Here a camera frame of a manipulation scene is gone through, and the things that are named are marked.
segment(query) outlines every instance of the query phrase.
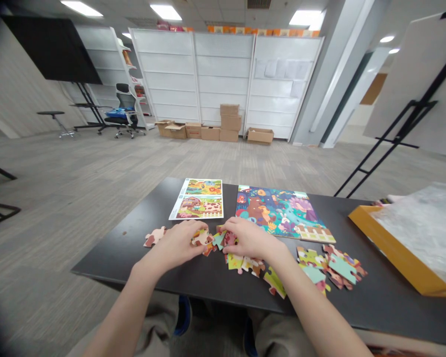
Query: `blue shoe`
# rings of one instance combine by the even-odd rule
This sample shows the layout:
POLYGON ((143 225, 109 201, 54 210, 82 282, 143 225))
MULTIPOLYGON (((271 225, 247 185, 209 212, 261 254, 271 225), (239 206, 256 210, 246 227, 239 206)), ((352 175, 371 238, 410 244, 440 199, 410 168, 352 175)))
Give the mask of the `blue shoe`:
POLYGON ((190 299, 186 296, 180 295, 178 297, 178 319, 177 326, 173 334, 175 336, 182 336, 187 332, 192 320, 192 305, 190 299))
POLYGON ((253 321, 249 317, 246 318, 246 323, 244 324, 243 348, 247 356, 258 357, 254 343, 253 321))

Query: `round stool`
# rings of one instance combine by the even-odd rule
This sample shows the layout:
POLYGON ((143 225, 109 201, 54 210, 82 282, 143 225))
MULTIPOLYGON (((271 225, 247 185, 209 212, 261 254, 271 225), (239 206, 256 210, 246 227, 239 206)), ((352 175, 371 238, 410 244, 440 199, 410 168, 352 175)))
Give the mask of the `round stool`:
POLYGON ((57 116, 58 114, 64 114, 64 112, 57 112, 57 111, 50 111, 50 112, 37 112, 36 114, 39 115, 51 115, 51 117, 56 120, 56 122, 58 123, 58 125, 63 129, 63 132, 59 135, 59 138, 61 139, 63 136, 69 135, 72 138, 74 138, 74 131, 68 131, 68 129, 66 129, 64 127, 63 124, 61 124, 61 122, 58 120, 57 116))

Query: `black chair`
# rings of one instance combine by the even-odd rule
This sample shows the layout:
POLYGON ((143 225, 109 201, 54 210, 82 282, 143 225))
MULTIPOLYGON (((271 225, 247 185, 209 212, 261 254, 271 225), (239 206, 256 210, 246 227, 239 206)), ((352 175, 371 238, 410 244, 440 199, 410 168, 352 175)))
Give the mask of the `black chair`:
POLYGON ((117 134, 115 135, 116 139, 119 139, 119 136, 123 133, 130 133, 130 138, 134 138, 134 133, 143 133, 142 130, 137 129, 137 112, 135 111, 135 106, 137 99, 132 95, 129 90, 129 85, 125 83, 118 83, 115 85, 117 90, 116 96, 119 99, 119 108, 124 109, 124 113, 120 117, 107 117, 104 119, 105 122, 117 124, 117 134), (125 126, 125 130, 119 130, 121 125, 125 126))

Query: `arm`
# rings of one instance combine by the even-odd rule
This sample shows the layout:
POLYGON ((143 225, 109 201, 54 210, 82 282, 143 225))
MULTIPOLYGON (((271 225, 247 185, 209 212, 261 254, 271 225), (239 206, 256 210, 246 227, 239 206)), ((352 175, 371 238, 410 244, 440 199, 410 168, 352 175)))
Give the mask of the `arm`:
POLYGON ((86 348, 85 357, 134 355, 157 281, 166 271, 203 253, 205 246, 196 247, 190 241, 197 230, 207 227, 200 221, 175 225, 134 265, 127 284, 86 348))
POLYGON ((373 356, 331 302, 321 297, 283 242, 238 217, 230 218, 223 229, 239 240, 224 253, 262 258, 273 267, 319 356, 373 356))

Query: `black table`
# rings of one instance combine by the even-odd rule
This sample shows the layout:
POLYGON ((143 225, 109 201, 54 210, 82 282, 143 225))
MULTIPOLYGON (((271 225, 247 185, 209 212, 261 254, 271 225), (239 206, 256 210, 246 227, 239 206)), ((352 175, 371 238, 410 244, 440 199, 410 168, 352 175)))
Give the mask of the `black table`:
MULTIPOLYGON (((134 263, 149 251, 143 246, 145 235, 178 223, 169 221, 168 216, 183 181, 163 180, 71 271, 121 290, 134 263)), ((236 185, 223 184, 224 219, 205 220, 211 233, 235 214, 237 189, 236 185)), ((332 288, 327 297, 350 325, 446 345, 446 298, 421 296, 347 217, 357 206, 369 202, 313 194, 309 198, 337 240, 336 247, 359 259, 368 272, 351 292, 338 290, 327 279, 332 288)), ((279 239, 294 257, 297 246, 322 253, 320 243, 279 239)), ((165 292, 294 314, 289 298, 271 295, 269 287, 262 277, 228 270, 220 251, 198 256, 167 272, 157 284, 157 289, 165 292)))

